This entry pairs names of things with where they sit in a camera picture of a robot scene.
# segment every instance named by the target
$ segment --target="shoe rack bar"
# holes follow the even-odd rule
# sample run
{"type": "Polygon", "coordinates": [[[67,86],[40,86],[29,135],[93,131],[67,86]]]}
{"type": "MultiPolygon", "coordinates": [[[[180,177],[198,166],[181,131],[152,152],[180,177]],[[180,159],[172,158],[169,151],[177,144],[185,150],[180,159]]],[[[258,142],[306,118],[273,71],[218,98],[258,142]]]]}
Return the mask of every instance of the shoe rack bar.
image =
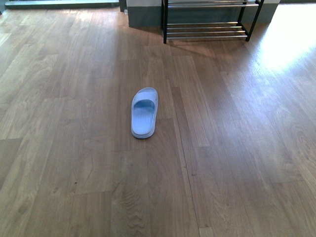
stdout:
{"type": "Polygon", "coordinates": [[[257,22],[264,0],[215,0],[215,1],[168,1],[161,0],[161,29],[163,43],[167,40],[184,39],[226,39],[245,38],[250,40],[257,22]],[[248,31],[241,23],[246,7],[257,7],[257,12],[248,31]],[[214,7],[239,7],[240,13],[237,21],[217,23],[186,23],[168,24],[169,9],[185,8],[214,8],[214,7]]]}

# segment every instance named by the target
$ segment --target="slipper strap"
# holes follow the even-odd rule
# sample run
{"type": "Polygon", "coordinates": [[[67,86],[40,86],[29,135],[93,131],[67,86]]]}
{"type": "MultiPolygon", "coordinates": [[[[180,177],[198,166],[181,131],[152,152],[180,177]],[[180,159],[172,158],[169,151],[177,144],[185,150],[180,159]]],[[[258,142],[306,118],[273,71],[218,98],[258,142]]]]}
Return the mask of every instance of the slipper strap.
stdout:
{"type": "Polygon", "coordinates": [[[154,104],[157,103],[157,95],[152,92],[141,92],[139,94],[136,94],[133,100],[133,104],[135,105],[137,102],[141,100],[150,100],[154,104]]]}

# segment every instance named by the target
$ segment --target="metal shoe rack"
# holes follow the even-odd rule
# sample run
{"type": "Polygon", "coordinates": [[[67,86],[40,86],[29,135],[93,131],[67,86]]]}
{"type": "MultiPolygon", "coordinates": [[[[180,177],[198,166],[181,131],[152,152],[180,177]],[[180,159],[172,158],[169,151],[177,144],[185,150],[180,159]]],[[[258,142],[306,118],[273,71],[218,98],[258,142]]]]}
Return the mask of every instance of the metal shoe rack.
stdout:
{"type": "Polygon", "coordinates": [[[163,43],[167,40],[185,39],[225,39],[245,38],[250,40],[251,34],[257,22],[264,0],[214,0],[214,1],[169,1],[161,0],[161,29],[163,43]],[[214,8],[214,7],[239,7],[240,13],[235,22],[219,23],[187,23],[169,24],[169,9],[185,8],[214,8]],[[257,12],[248,31],[241,20],[246,7],[257,7],[257,12]]]}

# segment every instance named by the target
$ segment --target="light blue slipper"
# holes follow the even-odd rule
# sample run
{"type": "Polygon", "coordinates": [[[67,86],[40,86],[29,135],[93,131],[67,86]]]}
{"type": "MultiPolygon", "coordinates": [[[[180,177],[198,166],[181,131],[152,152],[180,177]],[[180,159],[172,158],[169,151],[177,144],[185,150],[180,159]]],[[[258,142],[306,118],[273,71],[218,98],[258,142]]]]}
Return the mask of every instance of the light blue slipper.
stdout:
{"type": "Polygon", "coordinates": [[[137,92],[132,102],[132,134],[139,139],[150,137],[155,131],[158,93],[151,87],[137,92]]]}

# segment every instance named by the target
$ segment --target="wooden floor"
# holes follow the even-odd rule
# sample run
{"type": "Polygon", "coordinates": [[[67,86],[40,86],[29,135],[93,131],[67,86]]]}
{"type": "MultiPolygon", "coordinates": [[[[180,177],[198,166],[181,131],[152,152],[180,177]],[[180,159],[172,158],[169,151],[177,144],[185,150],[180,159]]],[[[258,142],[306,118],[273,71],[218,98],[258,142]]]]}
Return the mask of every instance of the wooden floor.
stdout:
{"type": "Polygon", "coordinates": [[[280,5],[248,43],[164,45],[118,8],[7,10],[0,236],[315,237],[315,12],[280,5]],[[137,140],[146,86],[158,119],[137,140]]]}

